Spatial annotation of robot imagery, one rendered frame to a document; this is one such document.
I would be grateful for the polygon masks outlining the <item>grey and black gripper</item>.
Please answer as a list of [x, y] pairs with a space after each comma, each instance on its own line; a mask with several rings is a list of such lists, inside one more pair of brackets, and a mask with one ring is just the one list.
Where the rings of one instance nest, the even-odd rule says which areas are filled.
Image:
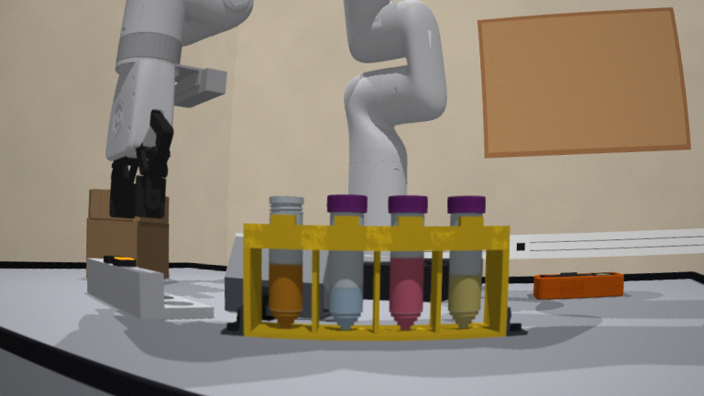
[[[115, 72], [105, 148], [106, 158], [114, 161], [109, 214], [163, 218], [179, 70], [167, 60], [136, 57], [118, 61]], [[138, 168], [143, 176], [136, 176]]]

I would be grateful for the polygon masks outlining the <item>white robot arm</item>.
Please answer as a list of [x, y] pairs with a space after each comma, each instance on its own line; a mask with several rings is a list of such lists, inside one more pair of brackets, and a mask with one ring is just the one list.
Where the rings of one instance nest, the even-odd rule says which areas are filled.
[[[392, 4], [391, 4], [392, 3]], [[170, 61], [174, 105], [192, 108], [226, 93], [227, 71], [181, 65], [182, 47], [242, 24], [254, 0], [126, 0], [116, 62]], [[446, 109], [439, 28], [418, 0], [344, 0], [352, 57], [362, 63], [406, 58], [407, 65], [367, 71], [346, 86], [348, 194], [366, 195], [364, 226], [391, 226], [388, 199], [407, 195], [407, 152], [394, 127], [435, 120]], [[183, 42], [183, 43], [182, 43]]]

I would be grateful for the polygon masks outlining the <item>grey button housing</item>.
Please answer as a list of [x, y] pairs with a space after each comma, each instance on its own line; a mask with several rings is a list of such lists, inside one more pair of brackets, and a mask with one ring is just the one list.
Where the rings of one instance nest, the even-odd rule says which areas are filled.
[[[269, 248], [262, 249], [262, 320], [274, 320], [269, 310]], [[299, 318], [312, 319], [313, 251], [302, 251], [302, 311]], [[319, 319], [329, 313], [329, 250], [320, 250]], [[243, 237], [236, 236], [225, 272], [225, 311], [237, 312], [243, 305]], [[267, 314], [267, 315], [266, 315]]]

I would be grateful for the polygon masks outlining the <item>purple screw cap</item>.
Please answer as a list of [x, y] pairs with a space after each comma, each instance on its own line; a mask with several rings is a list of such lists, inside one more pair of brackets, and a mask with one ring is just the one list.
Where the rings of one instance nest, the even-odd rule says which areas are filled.
[[422, 195], [393, 195], [388, 199], [388, 214], [428, 212], [428, 197]]
[[356, 194], [327, 195], [327, 213], [330, 212], [356, 212], [366, 213], [368, 197]]
[[447, 213], [486, 213], [485, 196], [447, 197]]

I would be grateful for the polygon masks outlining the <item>brown cardboard box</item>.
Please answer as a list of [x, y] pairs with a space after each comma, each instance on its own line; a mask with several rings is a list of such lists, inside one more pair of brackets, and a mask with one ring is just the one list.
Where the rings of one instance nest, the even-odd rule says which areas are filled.
[[110, 190], [89, 190], [86, 278], [87, 259], [104, 256], [135, 259], [137, 267], [164, 273], [164, 279], [169, 278], [169, 201], [166, 196], [162, 219], [118, 218], [109, 214]]

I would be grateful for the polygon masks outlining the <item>black table edge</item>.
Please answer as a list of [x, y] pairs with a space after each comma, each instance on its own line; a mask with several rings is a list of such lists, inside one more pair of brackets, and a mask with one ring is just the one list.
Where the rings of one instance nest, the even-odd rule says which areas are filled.
[[[190, 262], [169, 263], [169, 268], [226, 271], [226, 267]], [[0, 261], [0, 269], [86, 269], [86, 262]], [[695, 271], [623, 275], [624, 281], [692, 279], [704, 284], [704, 275]], [[74, 355], [2, 326], [0, 326], [0, 348], [114, 396], [204, 396]]]

